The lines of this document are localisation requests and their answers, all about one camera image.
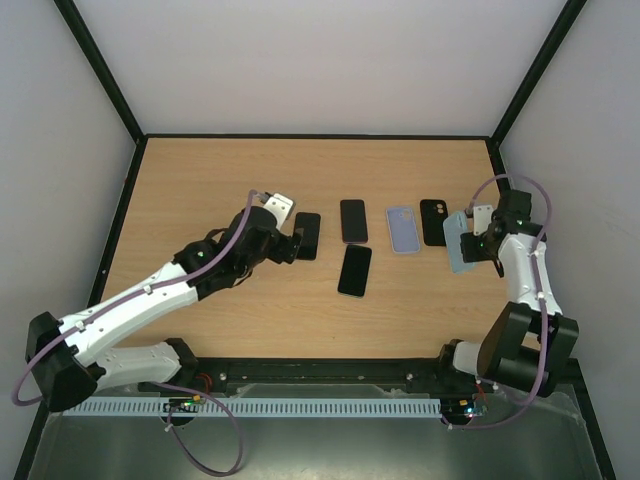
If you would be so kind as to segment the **light blue card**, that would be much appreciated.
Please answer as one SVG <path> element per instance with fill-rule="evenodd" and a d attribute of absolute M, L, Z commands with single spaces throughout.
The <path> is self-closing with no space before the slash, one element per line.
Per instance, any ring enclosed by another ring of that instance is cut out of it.
<path fill-rule="evenodd" d="M 470 272 L 475 262 L 465 262 L 462 252 L 462 235 L 469 232 L 467 217 L 464 211 L 452 213 L 443 222 L 443 233 L 446 243 L 450 269 L 454 274 Z"/>

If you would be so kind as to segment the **black phone case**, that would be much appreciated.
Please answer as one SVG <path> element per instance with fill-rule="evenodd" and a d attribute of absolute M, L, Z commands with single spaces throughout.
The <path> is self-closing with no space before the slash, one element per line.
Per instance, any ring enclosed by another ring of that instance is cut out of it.
<path fill-rule="evenodd" d="M 419 206 L 424 243 L 427 246 L 444 247 L 443 223 L 448 217 L 446 202 L 441 199 L 422 199 Z"/>

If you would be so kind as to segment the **purple smartphone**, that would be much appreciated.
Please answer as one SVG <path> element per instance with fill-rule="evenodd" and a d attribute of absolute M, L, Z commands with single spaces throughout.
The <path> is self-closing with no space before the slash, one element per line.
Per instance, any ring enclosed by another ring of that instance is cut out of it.
<path fill-rule="evenodd" d="M 346 244 L 366 244 L 368 228 L 365 202 L 362 199 L 340 201 L 341 233 Z"/>

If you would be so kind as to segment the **lavender phone case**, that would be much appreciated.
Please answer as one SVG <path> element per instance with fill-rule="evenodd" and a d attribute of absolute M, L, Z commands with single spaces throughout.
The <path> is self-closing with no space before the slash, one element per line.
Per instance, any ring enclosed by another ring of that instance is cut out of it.
<path fill-rule="evenodd" d="M 408 206 L 386 209 L 391 248 L 395 254 L 415 254 L 420 251 L 420 239 L 413 210 Z"/>

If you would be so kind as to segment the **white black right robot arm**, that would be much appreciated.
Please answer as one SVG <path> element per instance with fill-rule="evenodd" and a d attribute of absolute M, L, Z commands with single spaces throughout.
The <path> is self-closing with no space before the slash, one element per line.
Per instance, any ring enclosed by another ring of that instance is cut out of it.
<path fill-rule="evenodd" d="M 454 339 L 442 349 L 436 379 L 455 392 L 471 375 L 522 392 L 549 396 L 579 335 L 557 303 L 546 269 L 546 235 L 531 221 L 531 195 L 508 190 L 498 205 L 456 212 L 443 223 L 451 270 L 490 262 L 506 280 L 507 303 L 480 343 Z"/>

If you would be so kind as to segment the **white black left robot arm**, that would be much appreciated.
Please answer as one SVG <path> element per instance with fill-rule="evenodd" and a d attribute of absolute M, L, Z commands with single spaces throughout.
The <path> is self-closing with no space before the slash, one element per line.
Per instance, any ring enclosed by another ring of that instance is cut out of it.
<path fill-rule="evenodd" d="M 292 263 L 298 233 L 282 233 L 291 207 L 272 198 L 250 206 L 226 229 L 189 243 L 147 279 L 100 304 L 61 319 L 44 312 L 29 324 L 28 372 L 51 412 L 71 409 L 93 394 L 138 383 L 187 387 L 198 361 L 185 341 L 121 348 L 119 342 L 152 321 L 249 278 L 265 260 Z"/>

